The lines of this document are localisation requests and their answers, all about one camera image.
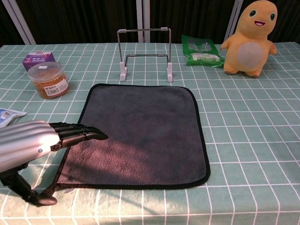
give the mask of plush toy arm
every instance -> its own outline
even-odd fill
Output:
[[[269,43],[270,43],[269,54],[276,55],[277,54],[277,48],[276,48],[276,46],[271,41],[269,41]]]
[[[233,36],[234,36],[234,34],[233,34],[232,36],[230,36],[228,39],[226,39],[226,40],[223,42],[223,44],[221,45],[221,50],[222,50],[222,49],[228,49],[228,48],[230,47],[231,42],[232,42],[232,40],[233,40]]]

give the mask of green checkered tablecloth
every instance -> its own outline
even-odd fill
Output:
[[[183,190],[75,189],[54,194],[51,207],[28,205],[0,186],[0,225],[297,225],[300,222],[300,45],[277,43],[258,79],[220,68],[186,66],[172,44],[174,81],[166,58],[128,60],[119,82],[118,45],[7,45],[0,48],[0,107],[26,120],[77,122],[96,83],[184,86],[199,106],[211,176]],[[167,53],[168,44],[122,43],[128,53]],[[32,51],[53,51],[69,92],[41,99],[22,65]],[[30,163],[21,175],[37,190],[52,182],[64,150]]]

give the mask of black curtain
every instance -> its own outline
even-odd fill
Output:
[[[150,27],[169,27],[172,43],[181,35],[224,41],[234,0],[151,0]],[[168,33],[152,31],[151,42],[168,42]]]
[[[0,1],[0,47],[3,45],[23,45],[24,42],[11,20],[5,6]]]
[[[244,0],[243,10],[255,0]],[[297,42],[300,44],[300,0],[269,0],[278,11],[278,18],[274,30],[268,39],[272,42]]]
[[[17,0],[37,44],[117,42],[137,29],[135,0]],[[137,33],[120,34],[138,42]]]

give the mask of plastic jar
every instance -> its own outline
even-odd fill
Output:
[[[63,96],[69,89],[67,77],[58,62],[42,62],[28,70],[41,98],[53,99]]]

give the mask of purple box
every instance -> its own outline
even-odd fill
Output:
[[[22,61],[26,71],[41,62],[55,62],[52,52],[30,52]]]

